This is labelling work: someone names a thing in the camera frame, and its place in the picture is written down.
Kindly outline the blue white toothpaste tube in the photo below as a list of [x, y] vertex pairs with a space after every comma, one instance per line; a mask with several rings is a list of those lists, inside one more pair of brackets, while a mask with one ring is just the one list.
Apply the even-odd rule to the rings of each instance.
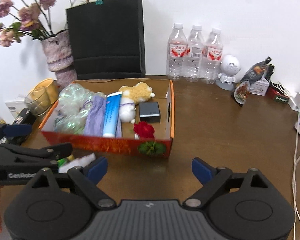
[[119, 119], [121, 95], [121, 92], [116, 92], [107, 96], [102, 137], [122, 137], [121, 121]]

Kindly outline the green tissue pack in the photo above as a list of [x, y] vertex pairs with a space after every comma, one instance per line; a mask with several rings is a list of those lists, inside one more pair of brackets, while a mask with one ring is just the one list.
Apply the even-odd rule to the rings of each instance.
[[66, 158], [59, 159], [59, 160], [57, 161], [58, 167], [62, 167], [63, 165], [65, 165], [65, 164], [67, 164], [67, 163], [73, 161], [74, 159], [75, 159], [75, 158], [74, 158], [74, 156], [73, 156], [72, 154], [69, 155], [69, 156], [66, 157]]

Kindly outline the yellow mug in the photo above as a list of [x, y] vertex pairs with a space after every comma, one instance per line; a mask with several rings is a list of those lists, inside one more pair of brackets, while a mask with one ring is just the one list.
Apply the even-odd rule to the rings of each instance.
[[36, 89], [40, 87], [45, 88], [51, 104], [54, 104], [57, 101], [59, 94], [57, 82], [52, 78], [47, 78], [38, 83], [34, 88]]

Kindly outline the crumpled clear plastic wrap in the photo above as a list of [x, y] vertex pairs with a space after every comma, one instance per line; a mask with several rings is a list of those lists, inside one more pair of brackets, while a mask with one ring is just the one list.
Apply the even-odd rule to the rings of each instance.
[[65, 134], [82, 134], [95, 96], [106, 99], [104, 93], [94, 93], [78, 83], [72, 83], [65, 87], [58, 97], [54, 131]]

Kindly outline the red rose flower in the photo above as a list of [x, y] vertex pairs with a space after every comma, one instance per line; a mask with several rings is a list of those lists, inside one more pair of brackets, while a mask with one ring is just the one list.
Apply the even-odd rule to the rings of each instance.
[[144, 139], [154, 139], [154, 127], [147, 123], [146, 121], [140, 121], [137, 124], [134, 124], [133, 131], [139, 138]]

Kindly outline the grey 65W charger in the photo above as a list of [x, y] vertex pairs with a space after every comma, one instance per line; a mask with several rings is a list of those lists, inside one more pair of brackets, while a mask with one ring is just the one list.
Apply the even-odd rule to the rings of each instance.
[[139, 104], [140, 121], [147, 123], [160, 122], [161, 114], [158, 102], [143, 102]]

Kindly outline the plush corgi toy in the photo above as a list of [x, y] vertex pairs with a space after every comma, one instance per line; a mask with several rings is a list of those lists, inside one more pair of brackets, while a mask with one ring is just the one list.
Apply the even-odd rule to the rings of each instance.
[[119, 92], [121, 92], [119, 119], [121, 122], [131, 124], [135, 123], [136, 106], [155, 97], [152, 88], [144, 82], [132, 87], [122, 86]]

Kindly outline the small white box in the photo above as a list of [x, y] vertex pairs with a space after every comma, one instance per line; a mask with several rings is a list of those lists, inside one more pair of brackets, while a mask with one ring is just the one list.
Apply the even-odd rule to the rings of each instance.
[[265, 96], [269, 87], [269, 82], [262, 77], [250, 86], [250, 94]]

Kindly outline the water bottle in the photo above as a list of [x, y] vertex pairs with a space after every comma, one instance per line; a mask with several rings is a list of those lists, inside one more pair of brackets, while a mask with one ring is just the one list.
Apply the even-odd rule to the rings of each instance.
[[170, 80], [179, 80], [186, 56], [187, 38], [183, 24], [175, 23], [167, 43], [167, 76]]
[[219, 73], [223, 54], [221, 30], [212, 29], [203, 46], [200, 78], [206, 84], [213, 84]]
[[204, 39], [202, 37], [202, 26], [193, 25], [187, 39], [185, 79], [189, 82], [199, 80], [200, 61], [202, 58]]

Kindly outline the white robot figurine speaker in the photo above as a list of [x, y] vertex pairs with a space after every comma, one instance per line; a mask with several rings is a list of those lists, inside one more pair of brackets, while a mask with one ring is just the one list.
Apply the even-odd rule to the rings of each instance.
[[241, 67], [237, 57], [225, 55], [222, 59], [220, 70], [215, 84], [223, 89], [231, 91], [234, 88], [235, 76], [239, 73]]

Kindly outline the black sauce pouch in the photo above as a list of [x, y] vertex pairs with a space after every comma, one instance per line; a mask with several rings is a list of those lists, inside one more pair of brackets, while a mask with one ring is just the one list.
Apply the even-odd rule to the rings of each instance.
[[250, 94], [251, 85], [262, 78], [271, 61], [272, 59], [267, 57], [265, 60], [254, 64], [240, 79], [231, 95], [239, 106], [242, 107], [245, 105], [247, 97]]

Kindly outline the left water bottle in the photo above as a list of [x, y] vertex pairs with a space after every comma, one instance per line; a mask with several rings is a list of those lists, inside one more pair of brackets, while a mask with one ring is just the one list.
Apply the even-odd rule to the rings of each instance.
[[167, 76], [170, 80], [179, 80], [186, 56], [187, 38], [183, 24], [175, 23], [167, 43]]

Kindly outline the black paper bag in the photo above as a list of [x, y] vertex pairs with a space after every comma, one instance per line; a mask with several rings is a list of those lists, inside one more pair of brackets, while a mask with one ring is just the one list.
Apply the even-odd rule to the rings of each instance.
[[80, 80], [144, 77], [142, 0], [101, 0], [66, 11]]

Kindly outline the purple drawstring pouch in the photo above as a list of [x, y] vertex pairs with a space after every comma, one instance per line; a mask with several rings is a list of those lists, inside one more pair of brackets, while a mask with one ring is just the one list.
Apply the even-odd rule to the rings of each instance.
[[103, 98], [99, 95], [93, 97], [92, 108], [88, 113], [83, 135], [90, 137], [102, 137], [106, 99], [107, 97]]

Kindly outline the white wall charger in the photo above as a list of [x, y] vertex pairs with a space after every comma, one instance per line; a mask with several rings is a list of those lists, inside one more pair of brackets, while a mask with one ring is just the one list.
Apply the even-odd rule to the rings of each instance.
[[294, 111], [300, 110], [300, 92], [297, 92], [295, 96], [289, 97], [288, 105]]

